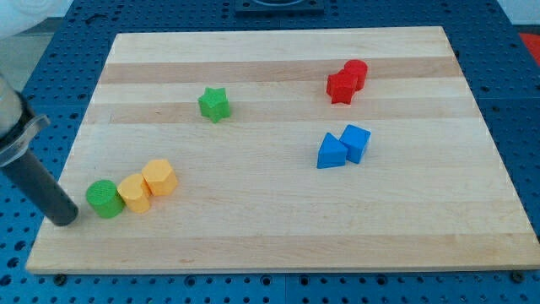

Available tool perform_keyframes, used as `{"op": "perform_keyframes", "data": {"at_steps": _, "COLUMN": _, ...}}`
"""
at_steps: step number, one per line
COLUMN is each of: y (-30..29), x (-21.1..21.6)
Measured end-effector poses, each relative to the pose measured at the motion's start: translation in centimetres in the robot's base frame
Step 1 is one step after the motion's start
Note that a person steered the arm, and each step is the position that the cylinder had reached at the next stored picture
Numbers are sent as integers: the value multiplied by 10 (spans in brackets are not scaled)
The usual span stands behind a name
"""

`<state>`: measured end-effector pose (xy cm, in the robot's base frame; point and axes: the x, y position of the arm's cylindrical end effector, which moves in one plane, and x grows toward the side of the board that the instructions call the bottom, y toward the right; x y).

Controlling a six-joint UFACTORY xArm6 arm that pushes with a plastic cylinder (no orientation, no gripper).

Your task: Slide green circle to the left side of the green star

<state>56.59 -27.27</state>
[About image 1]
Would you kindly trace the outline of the translucent tool mount flange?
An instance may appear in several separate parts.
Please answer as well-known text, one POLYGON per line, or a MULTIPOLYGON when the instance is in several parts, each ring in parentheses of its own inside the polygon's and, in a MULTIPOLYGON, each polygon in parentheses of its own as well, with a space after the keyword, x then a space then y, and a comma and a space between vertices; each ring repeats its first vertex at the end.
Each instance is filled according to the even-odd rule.
POLYGON ((37 115, 28 101, 1 76, 1 167, 21 157, 30 141, 50 125, 45 114, 37 115))

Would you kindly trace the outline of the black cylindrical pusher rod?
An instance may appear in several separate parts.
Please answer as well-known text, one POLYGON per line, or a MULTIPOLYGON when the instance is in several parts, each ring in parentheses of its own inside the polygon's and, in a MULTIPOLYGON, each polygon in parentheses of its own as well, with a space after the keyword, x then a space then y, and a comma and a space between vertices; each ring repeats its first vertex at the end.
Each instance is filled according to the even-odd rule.
POLYGON ((1 171, 54 225, 69 225, 77 219, 78 206, 31 151, 1 171))

